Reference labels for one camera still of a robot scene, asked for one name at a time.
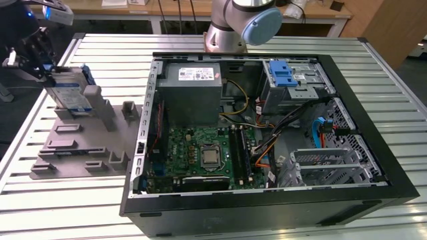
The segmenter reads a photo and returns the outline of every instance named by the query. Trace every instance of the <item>power supply label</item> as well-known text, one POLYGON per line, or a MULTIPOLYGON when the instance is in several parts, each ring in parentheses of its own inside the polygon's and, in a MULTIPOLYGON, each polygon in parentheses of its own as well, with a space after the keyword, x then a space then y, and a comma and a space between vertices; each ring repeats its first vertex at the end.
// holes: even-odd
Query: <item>power supply label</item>
POLYGON ((209 81, 213 80, 212 67, 183 67, 179 69, 180 81, 209 81))
POLYGON ((88 112, 92 106, 87 98, 80 93, 81 88, 77 83, 57 83, 52 91, 65 108, 73 112, 88 112))

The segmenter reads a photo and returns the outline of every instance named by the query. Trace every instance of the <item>metal workbench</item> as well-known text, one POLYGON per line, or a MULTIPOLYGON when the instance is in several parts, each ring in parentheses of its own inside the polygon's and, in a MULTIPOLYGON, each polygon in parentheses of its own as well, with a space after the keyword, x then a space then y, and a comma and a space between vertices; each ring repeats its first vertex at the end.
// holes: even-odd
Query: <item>metal workbench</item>
MULTIPOLYGON (((103 96, 113 105, 128 100, 143 102, 152 52, 203 51, 203 37, 192 35, 87 34, 77 38, 60 64, 87 63, 103 87, 103 96)), ((181 239, 426 239, 427 109, 370 44, 355 38, 276 37, 262 46, 248 46, 248 50, 332 56, 420 197, 404 205, 380 209, 346 226, 181 239)), ((55 122, 53 107, 43 91, 0 163, 0 238, 144 239, 128 218, 119 216, 125 176, 29 178, 31 166, 55 122)))

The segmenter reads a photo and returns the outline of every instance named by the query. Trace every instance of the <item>white table leg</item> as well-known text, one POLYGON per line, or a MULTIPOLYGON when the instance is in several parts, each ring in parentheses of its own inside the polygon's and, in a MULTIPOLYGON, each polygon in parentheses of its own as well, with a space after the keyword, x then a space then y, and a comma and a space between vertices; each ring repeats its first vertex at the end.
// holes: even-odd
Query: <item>white table leg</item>
POLYGON ((336 19, 334 26, 331 27, 331 30, 327 33, 327 36, 330 38, 338 38, 342 34, 342 31, 344 29, 347 23, 346 18, 336 19))
POLYGON ((152 34, 160 35, 161 34, 161 26, 160 26, 161 17, 151 16, 149 21, 151 21, 152 34))

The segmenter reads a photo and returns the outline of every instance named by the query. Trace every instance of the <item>motherboard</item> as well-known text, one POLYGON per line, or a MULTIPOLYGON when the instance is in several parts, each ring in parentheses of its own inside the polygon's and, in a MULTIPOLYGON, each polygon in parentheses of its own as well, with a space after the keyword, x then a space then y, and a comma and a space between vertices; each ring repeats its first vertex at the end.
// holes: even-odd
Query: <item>motherboard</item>
POLYGON ((152 166, 157 178, 156 192, 171 193, 173 186, 191 186, 191 182, 215 182, 215 188, 228 190, 264 187, 264 172, 252 171, 250 149, 256 145, 251 127, 171 128, 168 132, 167 160, 152 166))

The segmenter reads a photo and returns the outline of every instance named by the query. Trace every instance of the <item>ram slot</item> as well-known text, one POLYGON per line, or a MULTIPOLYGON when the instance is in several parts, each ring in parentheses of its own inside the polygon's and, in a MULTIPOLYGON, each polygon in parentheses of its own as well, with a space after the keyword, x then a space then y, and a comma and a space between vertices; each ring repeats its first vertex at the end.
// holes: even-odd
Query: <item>ram slot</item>
POLYGON ((230 155, 232 162, 232 172, 235 184, 243 185, 248 181, 248 170, 246 166, 244 142, 242 130, 236 128, 228 129, 230 155))
POLYGON ((250 149, 248 149, 248 146, 247 146, 247 137, 246 137, 246 131, 243 131, 243 129, 240 128, 239 130, 239 136, 240 136, 240 143, 242 143, 242 147, 240 147, 240 161, 243 162, 243 165, 246 167, 246 171, 244 171, 244 177, 246 177, 246 180, 248 182, 251 182, 252 178, 251 178, 251 174, 252 174, 252 171, 251 171, 251 157, 250 157, 250 149))

